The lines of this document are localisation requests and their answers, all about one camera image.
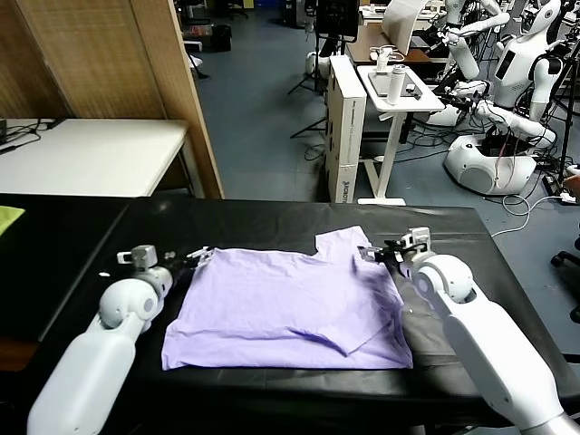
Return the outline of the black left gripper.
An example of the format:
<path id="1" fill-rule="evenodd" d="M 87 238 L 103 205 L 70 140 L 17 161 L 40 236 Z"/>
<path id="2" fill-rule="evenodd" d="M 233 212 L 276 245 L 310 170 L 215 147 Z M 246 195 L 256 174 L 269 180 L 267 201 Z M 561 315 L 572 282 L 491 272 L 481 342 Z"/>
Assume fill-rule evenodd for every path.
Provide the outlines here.
<path id="1" fill-rule="evenodd" d="M 183 276 L 194 271 L 195 268 L 206 265 L 211 257 L 210 246 L 203 246 L 187 253 L 170 250 L 163 254 L 164 259 L 171 259 L 166 263 L 166 268 L 169 270 L 174 284 L 178 283 Z"/>

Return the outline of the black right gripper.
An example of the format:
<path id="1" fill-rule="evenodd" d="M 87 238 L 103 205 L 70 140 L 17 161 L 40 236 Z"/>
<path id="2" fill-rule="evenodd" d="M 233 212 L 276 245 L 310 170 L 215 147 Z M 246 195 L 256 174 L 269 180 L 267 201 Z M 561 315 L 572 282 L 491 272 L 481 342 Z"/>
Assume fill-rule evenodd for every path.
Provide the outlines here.
<path id="1" fill-rule="evenodd" d="M 406 261 L 407 249 L 411 246 L 408 240 L 385 240 L 385 246 L 358 246 L 364 261 L 384 263 L 390 272 L 408 275 L 409 264 Z"/>

